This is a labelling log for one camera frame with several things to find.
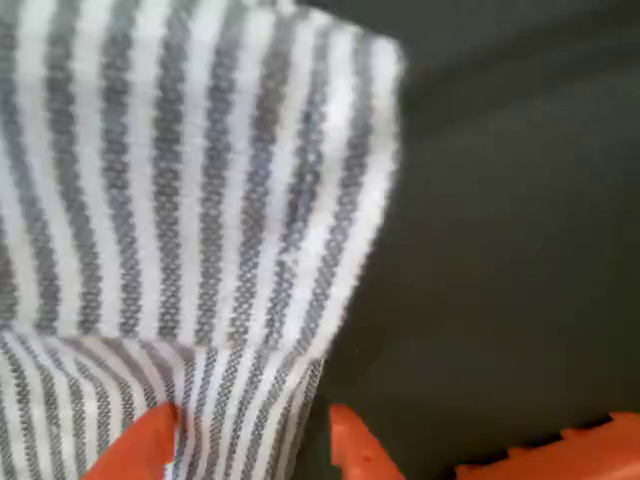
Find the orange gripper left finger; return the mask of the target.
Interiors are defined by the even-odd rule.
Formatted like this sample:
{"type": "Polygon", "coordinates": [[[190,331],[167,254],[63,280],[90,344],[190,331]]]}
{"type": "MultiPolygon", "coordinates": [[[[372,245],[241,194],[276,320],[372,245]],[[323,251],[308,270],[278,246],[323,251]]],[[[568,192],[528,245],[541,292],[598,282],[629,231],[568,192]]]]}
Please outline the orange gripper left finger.
{"type": "Polygon", "coordinates": [[[174,459],[177,407],[164,402],[129,426],[83,476],[85,480],[158,480],[174,459]]]}

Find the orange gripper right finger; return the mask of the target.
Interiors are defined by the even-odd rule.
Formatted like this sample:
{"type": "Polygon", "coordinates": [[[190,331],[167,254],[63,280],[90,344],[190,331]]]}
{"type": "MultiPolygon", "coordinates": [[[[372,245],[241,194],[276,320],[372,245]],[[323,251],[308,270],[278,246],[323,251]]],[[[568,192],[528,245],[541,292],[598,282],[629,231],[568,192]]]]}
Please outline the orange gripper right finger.
{"type": "Polygon", "coordinates": [[[358,414],[346,405],[329,409],[330,457],[345,480],[402,480],[404,475],[358,414]]]}

